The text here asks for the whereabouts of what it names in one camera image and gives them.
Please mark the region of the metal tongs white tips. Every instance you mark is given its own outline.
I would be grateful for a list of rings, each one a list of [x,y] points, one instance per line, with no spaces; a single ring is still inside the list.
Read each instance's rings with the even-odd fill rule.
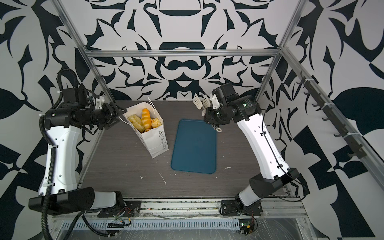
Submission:
[[[203,100],[201,100],[197,94],[194,94],[193,103],[199,110],[202,110],[203,117],[205,116],[206,109],[211,106],[211,101],[207,96],[204,96]]]

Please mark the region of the small striped bread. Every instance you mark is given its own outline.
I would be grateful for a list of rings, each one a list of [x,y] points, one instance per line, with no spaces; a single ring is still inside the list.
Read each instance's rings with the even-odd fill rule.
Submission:
[[[142,124],[141,118],[139,118],[137,115],[131,115],[128,117],[128,120],[130,123],[134,126],[136,130],[138,130],[140,133],[145,132],[145,127]]]

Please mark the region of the croissant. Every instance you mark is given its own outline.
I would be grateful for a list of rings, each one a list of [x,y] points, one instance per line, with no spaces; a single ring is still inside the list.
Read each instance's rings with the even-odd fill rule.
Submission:
[[[151,129],[151,115],[148,109],[142,110],[141,121],[145,129]]]

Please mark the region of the white paper bag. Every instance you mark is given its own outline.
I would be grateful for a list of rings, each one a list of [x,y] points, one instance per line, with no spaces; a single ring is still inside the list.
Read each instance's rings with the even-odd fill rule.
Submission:
[[[140,133],[136,130],[128,120],[128,117],[131,115],[137,115],[141,118],[143,109],[148,109],[150,111],[151,119],[158,118],[162,122],[162,125],[155,129],[151,128],[151,130],[146,133]],[[148,100],[147,103],[141,102],[127,108],[124,118],[123,122],[131,126],[153,159],[169,150],[165,134],[164,120],[151,100]]]

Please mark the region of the round flaky pastry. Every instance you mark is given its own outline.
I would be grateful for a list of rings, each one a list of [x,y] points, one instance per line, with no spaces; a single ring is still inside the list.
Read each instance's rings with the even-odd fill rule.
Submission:
[[[162,122],[158,118],[151,119],[151,128],[155,129],[162,125]]]

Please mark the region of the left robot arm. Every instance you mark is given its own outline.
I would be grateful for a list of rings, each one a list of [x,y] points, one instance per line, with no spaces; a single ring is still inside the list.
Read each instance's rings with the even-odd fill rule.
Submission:
[[[42,116],[39,125],[48,143],[47,166],[39,196],[29,200],[31,210],[46,217],[93,210],[112,214],[125,206],[118,191],[98,192],[92,187],[79,189],[75,175],[77,142],[82,127],[96,125],[101,130],[108,129],[124,113],[125,110],[115,103],[104,103],[98,108],[60,104]]]

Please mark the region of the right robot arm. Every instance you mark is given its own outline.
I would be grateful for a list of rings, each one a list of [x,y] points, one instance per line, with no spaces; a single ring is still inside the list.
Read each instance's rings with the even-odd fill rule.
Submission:
[[[299,177],[298,170],[289,167],[278,151],[252,96],[240,98],[234,94],[222,99],[216,95],[204,96],[201,108],[204,121],[216,131],[221,125],[237,124],[258,161],[260,173],[251,178],[249,185],[236,197],[239,209],[250,207]]]

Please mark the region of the teal tray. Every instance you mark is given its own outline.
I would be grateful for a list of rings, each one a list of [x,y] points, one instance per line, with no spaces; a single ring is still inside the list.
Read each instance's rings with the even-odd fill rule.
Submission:
[[[180,120],[172,155],[175,171],[213,174],[217,169],[217,132],[201,120]]]

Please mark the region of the small circuit board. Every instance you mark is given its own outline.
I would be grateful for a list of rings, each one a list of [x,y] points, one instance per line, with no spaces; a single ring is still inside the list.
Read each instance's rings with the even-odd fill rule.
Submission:
[[[250,235],[258,229],[258,222],[255,218],[251,220],[239,220],[239,229],[240,234]]]

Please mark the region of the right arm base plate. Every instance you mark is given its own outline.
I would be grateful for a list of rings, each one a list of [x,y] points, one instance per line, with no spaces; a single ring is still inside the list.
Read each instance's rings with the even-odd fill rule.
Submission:
[[[244,206],[239,200],[222,200],[219,213],[224,217],[261,216],[263,212],[260,201]]]

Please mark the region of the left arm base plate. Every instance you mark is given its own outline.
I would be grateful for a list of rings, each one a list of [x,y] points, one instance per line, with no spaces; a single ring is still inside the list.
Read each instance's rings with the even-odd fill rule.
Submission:
[[[98,218],[114,218],[115,216],[121,218],[136,217],[140,213],[141,203],[141,201],[124,201],[121,206],[102,209],[98,213]]]

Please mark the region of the wall hook rail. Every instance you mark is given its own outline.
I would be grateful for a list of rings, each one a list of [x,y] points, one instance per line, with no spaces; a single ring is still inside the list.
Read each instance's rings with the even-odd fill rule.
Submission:
[[[364,149],[362,140],[360,139],[361,134],[347,123],[347,119],[337,108],[336,104],[334,104],[326,93],[320,88],[317,82],[314,79],[301,76],[301,80],[298,84],[303,85],[307,89],[305,95],[310,95],[315,100],[313,107],[324,112],[326,117],[322,118],[322,120],[329,121],[333,124],[337,130],[334,137],[343,138],[353,151],[353,153],[349,154],[349,156],[357,157],[359,159],[366,157],[367,153]]]

